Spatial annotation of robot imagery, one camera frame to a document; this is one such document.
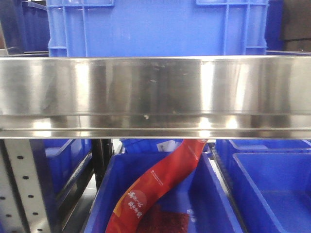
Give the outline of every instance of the metal shelf frame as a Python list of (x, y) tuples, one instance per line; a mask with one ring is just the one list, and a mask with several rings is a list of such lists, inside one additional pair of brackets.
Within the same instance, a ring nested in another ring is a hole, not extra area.
[[(66, 209), (93, 172), (100, 185), (110, 138), (311, 139), (311, 56), (302, 55), (0, 58), (0, 209), (12, 213), (0, 219), (11, 232), (61, 232), (71, 212), (59, 219), (57, 203)], [(43, 138), (94, 139), (92, 162), (58, 197), (32, 140)]]

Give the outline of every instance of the shelf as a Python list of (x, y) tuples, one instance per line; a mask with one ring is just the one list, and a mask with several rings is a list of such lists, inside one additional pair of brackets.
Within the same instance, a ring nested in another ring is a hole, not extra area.
[(310, 56), (0, 58), (0, 138), (311, 138)]

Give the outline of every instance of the red plastic bag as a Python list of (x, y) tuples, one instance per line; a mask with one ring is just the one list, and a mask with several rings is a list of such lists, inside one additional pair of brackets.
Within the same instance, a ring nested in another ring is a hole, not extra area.
[(139, 222), (136, 233), (188, 233), (189, 215), (162, 211), (153, 205)]
[(120, 198), (105, 232), (135, 233), (150, 207), (195, 170), (204, 146), (204, 140), (185, 139), (174, 152), (147, 170)]

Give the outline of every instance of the blue storage box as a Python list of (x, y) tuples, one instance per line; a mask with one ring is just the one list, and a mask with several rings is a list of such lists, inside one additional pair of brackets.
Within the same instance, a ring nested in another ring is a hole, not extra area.
[(3, 230), (3, 227), (1, 225), (1, 222), (0, 222), (0, 233), (5, 233), (4, 230)]
[(19, 30), (25, 51), (48, 51), (50, 39), (47, 7), (31, 2), (14, 0)]
[(311, 154), (233, 157), (233, 195), (250, 233), (311, 232)]
[[(169, 153), (121, 154), (111, 158), (85, 233), (103, 233), (123, 193), (145, 171)], [(189, 233), (242, 233), (207, 154), (198, 168), (158, 202), (164, 211), (188, 213)]]
[(44, 145), (51, 169), (54, 191), (58, 193), (87, 155), (85, 140), (47, 139), (44, 140)]
[(284, 0), (269, 0), (266, 40), (269, 50), (283, 50), (281, 40)]
[(170, 152), (168, 148), (176, 148), (182, 139), (120, 139), (127, 153)]
[(234, 153), (307, 153), (311, 143), (307, 140), (216, 140), (216, 150), (230, 172)]
[(92, 150), (92, 140), (91, 139), (84, 139), (85, 142), (85, 154), (88, 154)]
[(268, 0), (47, 0), (50, 56), (265, 54)]

